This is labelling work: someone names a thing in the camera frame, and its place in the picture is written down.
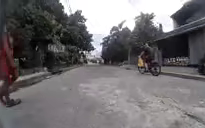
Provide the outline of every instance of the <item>utility pole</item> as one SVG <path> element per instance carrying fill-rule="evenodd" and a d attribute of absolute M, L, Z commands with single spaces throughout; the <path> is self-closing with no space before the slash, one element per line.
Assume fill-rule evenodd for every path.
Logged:
<path fill-rule="evenodd" d="M 129 46 L 128 46 L 128 65 L 131 64 L 131 51 L 132 51 L 132 48 L 131 48 L 131 46 L 129 45 Z"/>

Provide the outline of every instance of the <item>sandal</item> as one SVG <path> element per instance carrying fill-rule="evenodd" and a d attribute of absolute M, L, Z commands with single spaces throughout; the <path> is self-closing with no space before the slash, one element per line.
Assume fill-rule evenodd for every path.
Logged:
<path fill-rule="evenodd" d="M 6 103 L 6 107 L 10 108 L 10 107 L 16 106 L 20 103 L 21 103 L 20 99 L 16 99 L 16 100 L 11 99 L 9 102 Z"/>

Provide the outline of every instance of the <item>sky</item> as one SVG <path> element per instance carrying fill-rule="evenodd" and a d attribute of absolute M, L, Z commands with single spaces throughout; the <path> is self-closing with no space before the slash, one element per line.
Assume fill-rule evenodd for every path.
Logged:
<path fill-rule="evenodd" d="M 86 17 L 86 25 L 94 35 L 92 43 L 96 48 L 93 54 L 99 55 L 101 40 L 109 34 L 112 26 L 127 20 L 125 26 L 134 28 L 134 18 L 144 13 L 154 13 L 154 22 L 161 23 L 165 32 L 173 30 L 170 16 L 180 9 L 187 0 L 60 0 L 65 11 L 69 1 L 72 12 L 82 10 Z"/>

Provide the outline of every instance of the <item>concrete road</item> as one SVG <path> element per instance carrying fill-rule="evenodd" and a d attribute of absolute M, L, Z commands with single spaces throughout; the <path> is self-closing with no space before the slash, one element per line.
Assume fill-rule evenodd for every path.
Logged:
<path fill-rule="evenodd" d="M 0 105 L 6 128 L 205 128 L 205 82 L 91 65 L 47 79 Z"/>

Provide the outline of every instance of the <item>house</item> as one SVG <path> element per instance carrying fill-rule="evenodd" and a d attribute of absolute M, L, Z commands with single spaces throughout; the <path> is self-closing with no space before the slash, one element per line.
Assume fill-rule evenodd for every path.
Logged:
<path fill-rule="evenodd" d="M 205 0 L 191 0 L 171 16 L 174 30 L 155 40 L 162 60 L 188 58 L 197 65 L 205 55 Z"/>

